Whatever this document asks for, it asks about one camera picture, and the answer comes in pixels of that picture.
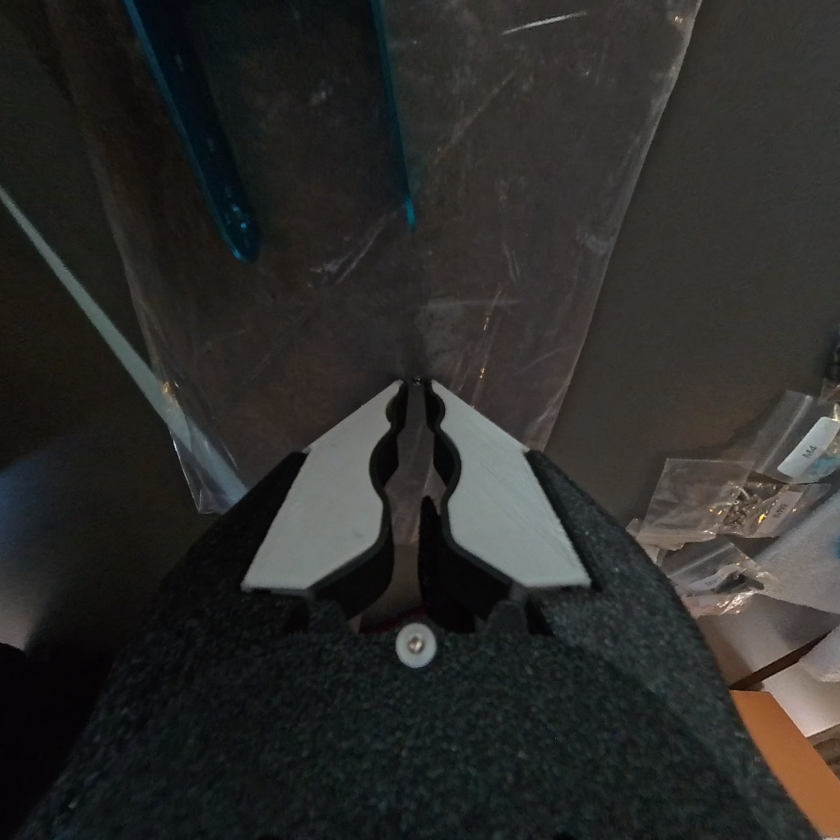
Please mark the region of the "blue metal bracket assembly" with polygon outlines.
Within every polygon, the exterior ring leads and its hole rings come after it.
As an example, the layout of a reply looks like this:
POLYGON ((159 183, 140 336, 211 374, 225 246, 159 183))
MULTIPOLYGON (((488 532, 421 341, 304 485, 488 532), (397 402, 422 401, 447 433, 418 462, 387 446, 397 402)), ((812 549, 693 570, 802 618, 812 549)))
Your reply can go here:
POLYGON ((385 2, 122 2, 234 256, 417 210, 385 2))

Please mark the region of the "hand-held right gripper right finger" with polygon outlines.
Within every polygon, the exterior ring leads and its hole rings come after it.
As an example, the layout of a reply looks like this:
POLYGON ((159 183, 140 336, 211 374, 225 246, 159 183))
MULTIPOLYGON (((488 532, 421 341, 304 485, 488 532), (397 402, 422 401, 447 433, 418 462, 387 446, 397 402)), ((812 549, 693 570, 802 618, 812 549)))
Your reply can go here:
POLYGON ((590 588, 529 448, 439 382, 424 388, 447 546, 502 585, 528 592, 590 588))

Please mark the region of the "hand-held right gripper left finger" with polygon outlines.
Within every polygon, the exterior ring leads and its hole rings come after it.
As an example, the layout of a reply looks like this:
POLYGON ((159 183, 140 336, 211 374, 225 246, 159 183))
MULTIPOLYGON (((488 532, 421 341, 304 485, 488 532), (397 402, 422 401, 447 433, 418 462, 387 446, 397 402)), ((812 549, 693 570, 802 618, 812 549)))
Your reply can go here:
POLYGON ((356 569, 393 565, 385 487, 398 467, 407 386, 394 381, 303 450, 303 460, 241 582, 244 592, 324 596, 356 569))

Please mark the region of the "large clear plastic bag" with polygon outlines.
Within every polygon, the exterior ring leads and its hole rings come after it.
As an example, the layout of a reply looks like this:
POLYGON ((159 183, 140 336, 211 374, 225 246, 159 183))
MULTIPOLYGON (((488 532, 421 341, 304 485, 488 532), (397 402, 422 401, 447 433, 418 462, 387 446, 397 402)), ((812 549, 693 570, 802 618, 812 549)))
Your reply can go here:
POLYGON ((42 2, 152 367, 252 487, 395 379, 551 435, 700 2, 385 2, 416 205, 220 238, 122 2, 42 2))

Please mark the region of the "orange cardboard box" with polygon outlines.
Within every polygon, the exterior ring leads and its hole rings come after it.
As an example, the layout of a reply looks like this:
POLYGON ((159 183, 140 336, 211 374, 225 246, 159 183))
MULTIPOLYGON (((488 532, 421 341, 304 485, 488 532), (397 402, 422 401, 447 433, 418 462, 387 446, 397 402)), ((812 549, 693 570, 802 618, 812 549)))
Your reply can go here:
POLYGON ((793 664, 737 680, 730 692, 784 790, 822 838, 839 838, 838 683, 793 664))

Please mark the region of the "pile of small screw bags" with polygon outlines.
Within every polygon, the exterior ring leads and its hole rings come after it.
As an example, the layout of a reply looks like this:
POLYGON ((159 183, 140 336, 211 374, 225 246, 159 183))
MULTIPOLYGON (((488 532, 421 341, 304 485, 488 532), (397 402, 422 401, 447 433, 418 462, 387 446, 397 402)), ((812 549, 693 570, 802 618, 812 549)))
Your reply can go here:
POLYGON ((774 579, 760 552, 838 493, 838 334, 818 394, 787 391, 715 458, 668 458, 627 527, 693 617, 738 611, 774 579))

